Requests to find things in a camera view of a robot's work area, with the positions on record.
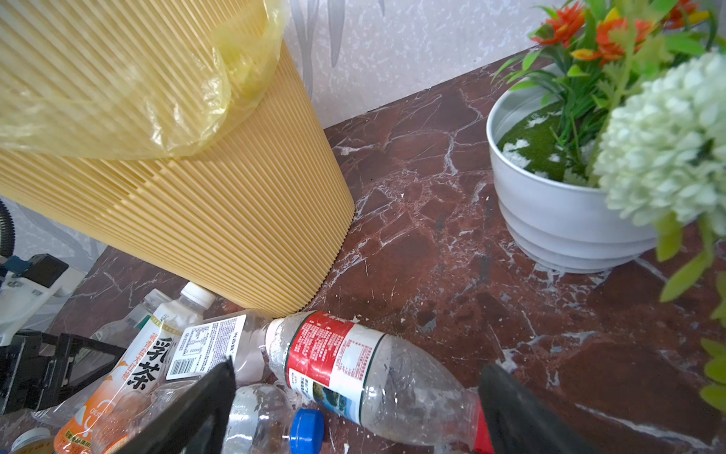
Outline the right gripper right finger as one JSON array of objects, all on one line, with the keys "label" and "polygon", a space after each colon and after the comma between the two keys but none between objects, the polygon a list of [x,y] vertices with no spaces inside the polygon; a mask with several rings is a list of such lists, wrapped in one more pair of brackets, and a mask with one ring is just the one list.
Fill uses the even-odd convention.
[{"label": "right gripper right finger", "polygon": [[596,453],[538,397],[496,364],[478,382],[479,453]]}]

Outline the clear bottle white green label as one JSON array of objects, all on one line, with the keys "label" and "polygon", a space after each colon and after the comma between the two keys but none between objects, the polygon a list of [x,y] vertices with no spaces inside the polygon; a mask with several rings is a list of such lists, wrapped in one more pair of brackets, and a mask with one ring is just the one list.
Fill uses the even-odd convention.
[{"label": "clear bottle white green label", "polygon": [[[121,320],[106,323],[91,336],[91,339],[127,349],[136,337],[137,332],[145,325],[160,304],[170,301],[171,298],[165,293],[153,289],[128,315]],[[77,354],[71,380],[78,381],[107,363],[110,363],[111,366],[116,365],[117,359],[114,359],[113,355],[83,348]],[[55,407],[34,412],[32,414],[33,419],[40,424],[53,428],[64,426],[85,404],[88,398],[93,395],[104,382],[104,379],[105,376],[98,378]]]}]

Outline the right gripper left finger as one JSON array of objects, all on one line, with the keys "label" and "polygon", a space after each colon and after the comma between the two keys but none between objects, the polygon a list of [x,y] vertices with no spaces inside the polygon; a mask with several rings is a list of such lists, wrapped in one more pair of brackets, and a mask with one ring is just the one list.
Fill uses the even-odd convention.
[{"label": "right gripper left finger", "polygon": [[221,453],[236,395],[234,363],[226,359],[171,403],[120,453]]}]

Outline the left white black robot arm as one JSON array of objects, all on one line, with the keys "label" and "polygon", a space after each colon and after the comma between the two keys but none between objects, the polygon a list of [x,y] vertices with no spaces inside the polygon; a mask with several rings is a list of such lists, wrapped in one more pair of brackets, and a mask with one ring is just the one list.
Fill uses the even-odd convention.
[{"label": "left white black robot arm", "polygon": [[82,273],[53,255],[13,254],[15,229],[1,206],[1,414],[54,407],[105,378],[125,349],[24,326],[51,298],[67,296]]}]

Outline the yellow red label tea bottle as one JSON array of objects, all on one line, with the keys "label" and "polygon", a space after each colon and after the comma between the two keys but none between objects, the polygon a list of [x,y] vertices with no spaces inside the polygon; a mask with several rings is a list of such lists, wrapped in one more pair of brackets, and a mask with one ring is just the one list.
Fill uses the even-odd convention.
[{"label": "yellow red label tea bottle", "polygon": [[47,428],[30,429],[11,445],[10,454],[54,454],[54,437]]}]

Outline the clear bottle red white label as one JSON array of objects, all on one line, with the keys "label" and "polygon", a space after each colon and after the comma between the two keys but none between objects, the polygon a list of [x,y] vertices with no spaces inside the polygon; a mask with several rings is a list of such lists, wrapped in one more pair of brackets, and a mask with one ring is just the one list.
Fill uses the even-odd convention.
[{"label": "clear bottle red white label", "polygon": [[478,395],[408,340],[306,311],[268,324],[265,353],[289,389],[378,437],[495,450]]}]

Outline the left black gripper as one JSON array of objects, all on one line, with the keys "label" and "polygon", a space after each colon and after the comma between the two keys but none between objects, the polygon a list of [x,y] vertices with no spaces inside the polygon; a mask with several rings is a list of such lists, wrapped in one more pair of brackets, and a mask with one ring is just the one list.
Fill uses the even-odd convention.
[{"label": "left black gripper", "polygon": [[[77,356],[87,349],[111,359],[72,378]],[[83,336],[21,330],[1,348],[1,412],[54,407],[111,373],[126,350]]]}]

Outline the orange white milk tea bottle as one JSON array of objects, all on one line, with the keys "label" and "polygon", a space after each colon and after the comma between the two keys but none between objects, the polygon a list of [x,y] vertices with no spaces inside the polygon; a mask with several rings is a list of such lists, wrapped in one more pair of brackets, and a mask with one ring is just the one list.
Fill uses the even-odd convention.
[{"label": "orange white milk tea bottle", "polygon": [[215,300],[215,293],[189,282],[178,298],[160,304],[98,389],[59,430],[54,450],[89,453],[98,420],[110,414],[126,395],[147,395],[159,385],[172,347],[187,327],[203,320],[204,312]]}]

